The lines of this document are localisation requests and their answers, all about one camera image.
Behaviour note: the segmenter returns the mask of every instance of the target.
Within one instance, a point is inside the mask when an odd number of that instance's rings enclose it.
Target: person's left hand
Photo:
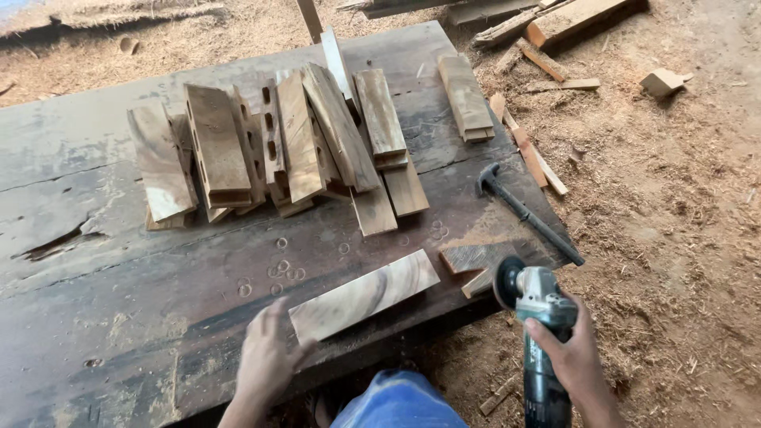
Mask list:
[[[317,342],[297,345],[290,354],[278,335],[278,320],[285,299],[268,306],[248,324],[240,352],[235,398],[264,407],[271,405],[293,378],[299,365],[314,350]]]

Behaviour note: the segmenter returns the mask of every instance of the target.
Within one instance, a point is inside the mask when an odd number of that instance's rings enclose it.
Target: grinder body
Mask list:
[[[551,270],[525,267],[517,257],[502,262],[494,282],[500,303],[521,323],[534,318],[561,342],[570,339],[578,308],[564,297]],[[526,427],[571,426],[571,400],[552,370],[549,356],[524,328],[524,412]]]

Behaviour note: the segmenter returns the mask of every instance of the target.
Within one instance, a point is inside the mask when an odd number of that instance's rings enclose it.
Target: wooden post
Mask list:
[[[296,0],[298,8],[301,9],[301,16],[304,17],[304,22],[307,23],[307,30],[312,37],[312,44],[318,44],[320,34],[323,32],[323,25],[320,24],[320,17],[317,15],[317,9],[314,8],[313,0]]]

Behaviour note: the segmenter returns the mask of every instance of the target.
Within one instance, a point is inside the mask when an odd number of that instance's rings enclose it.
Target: dirt floor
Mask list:
[[[587,263],[559,270],[597,325],[607,378],[632,426],[761,425],[761,2],[651,0],[648,13],[555,56],[597,92],[525,94],[549,80],[526,60],[496,75],[500,50],[468,40],[444,8],[368,21],[323,0],[341,38],[439,20],[471,59],[487,96],[502,92],[570,189],[547,191]],[[310,42],[296,2],[227,0],[226,12],[117,29],[15,38],[0,46],[0,107]],[[141,40],[119,51],[127,33]],[[657,102],[638,82],[667,67],[696,77]],[[584,150],[580,164],[568,161]],[[471,426],[522,426],[518,396],[478,411],[521,370],[521,327],[493,315],[438,340],[417,359]]]

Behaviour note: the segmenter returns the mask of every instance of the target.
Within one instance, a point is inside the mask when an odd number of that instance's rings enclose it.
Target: claw hammer head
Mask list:
[[[481,174],[478,176],[478,180],[476,180],[476,195],[481,196],[483,194],[484,180],[490,177],[494,179],[497,178],[495,174],[497,173],[498,169],[499,169],[499,164],[497,162],[494,162],[493,164],[484,168],[483,171],[481,171]]]

